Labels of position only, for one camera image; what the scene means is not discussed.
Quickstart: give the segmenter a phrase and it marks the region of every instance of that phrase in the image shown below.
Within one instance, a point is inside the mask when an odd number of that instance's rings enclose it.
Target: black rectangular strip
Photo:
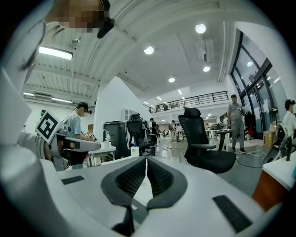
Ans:
[[[72,177],[72,178],[67,178],[67,179],[63,179],[62,182],[64,185],[67,185],[67,184],[70,184],[70,183],[76,183],[78,181],[81,181],[81,180],[84,180],[84,178],[79,175],[79,176],[75,176],[75,177]]]
[[[243,231],[252,224],[240,209],[225,195],[214,197],[213,200],[236,233]]]

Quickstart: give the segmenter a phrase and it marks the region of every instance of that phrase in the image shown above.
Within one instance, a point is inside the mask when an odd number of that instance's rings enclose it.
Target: balcony railing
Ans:
[[[221,91],[210,94],[203,94],[185,98],[184,100],[175,100],[166,104],[157,105],[154,107],[148,107],[150,113],[157,113],[161,111],[167,111],[172,109],[178,109],[183,107],[195,107],[202,104],[213,103],[218,101],[229,100],[227,91]]]

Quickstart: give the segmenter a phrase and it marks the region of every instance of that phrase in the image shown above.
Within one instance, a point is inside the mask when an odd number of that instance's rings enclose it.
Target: light blue t-shirt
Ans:
[[[75,111],[68,115],[68,118],[64,124],[71,127],[71,137],[75,137],[75,135],[81,135],[80,117]]]

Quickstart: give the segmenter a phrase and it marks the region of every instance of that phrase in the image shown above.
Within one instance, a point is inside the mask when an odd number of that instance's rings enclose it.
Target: glass wall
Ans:
[[[268,58],[242,32],[231,75],[240,89],[243,106],[255,116],[255,138],[262,138],[263,132],[269,130],[270,124],[276,119],[272,114],[273,108],[278,108],[277,120],[283,119],[284,102],[287,98],[281,78]]]

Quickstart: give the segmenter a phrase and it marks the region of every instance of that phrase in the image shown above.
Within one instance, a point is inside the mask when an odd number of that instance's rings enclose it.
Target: chair headrest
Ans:
[[[200,111],[196,108],[184,108],[184,117],[186,118],[197,118],[200,117]]]

